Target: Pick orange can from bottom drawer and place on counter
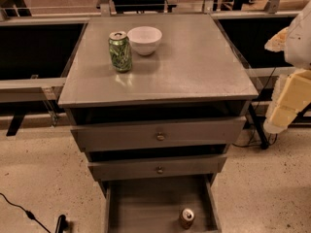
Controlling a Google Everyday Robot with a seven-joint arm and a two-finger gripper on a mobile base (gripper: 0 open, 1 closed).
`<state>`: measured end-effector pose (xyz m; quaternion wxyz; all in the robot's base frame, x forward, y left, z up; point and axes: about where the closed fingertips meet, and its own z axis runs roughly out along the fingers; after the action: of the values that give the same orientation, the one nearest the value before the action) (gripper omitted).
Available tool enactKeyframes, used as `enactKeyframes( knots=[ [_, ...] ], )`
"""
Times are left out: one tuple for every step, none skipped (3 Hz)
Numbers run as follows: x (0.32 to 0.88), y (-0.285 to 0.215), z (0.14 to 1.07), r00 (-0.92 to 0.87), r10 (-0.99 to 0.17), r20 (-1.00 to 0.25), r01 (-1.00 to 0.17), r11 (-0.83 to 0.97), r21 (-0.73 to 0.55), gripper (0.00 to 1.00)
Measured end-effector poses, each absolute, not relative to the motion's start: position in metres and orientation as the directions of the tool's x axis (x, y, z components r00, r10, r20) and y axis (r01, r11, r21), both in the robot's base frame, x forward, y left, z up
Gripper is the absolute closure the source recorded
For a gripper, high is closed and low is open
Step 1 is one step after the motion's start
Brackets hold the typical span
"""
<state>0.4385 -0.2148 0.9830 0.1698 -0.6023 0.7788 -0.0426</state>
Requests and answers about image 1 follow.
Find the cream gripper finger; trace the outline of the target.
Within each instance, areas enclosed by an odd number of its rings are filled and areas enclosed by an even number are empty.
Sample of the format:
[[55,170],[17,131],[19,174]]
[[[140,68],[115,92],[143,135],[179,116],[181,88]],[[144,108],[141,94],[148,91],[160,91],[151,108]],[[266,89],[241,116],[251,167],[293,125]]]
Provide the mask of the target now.
[[283,132],[310,103],[310,70],[296,69],[290,75],[280,75],[265,115],[264,130],[270,134]]
[[285,49],[285,43],[288,35],[288,27],[283,28],[272,38],[270,38],[264,48],[269,51],[279,52]]

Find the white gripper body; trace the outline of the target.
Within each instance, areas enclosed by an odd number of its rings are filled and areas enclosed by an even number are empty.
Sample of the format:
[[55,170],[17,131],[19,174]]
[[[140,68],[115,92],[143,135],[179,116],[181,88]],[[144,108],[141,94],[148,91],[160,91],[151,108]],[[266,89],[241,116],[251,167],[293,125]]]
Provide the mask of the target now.
[[295,68],[311,68],[311,1],[288,28],[284,55]]

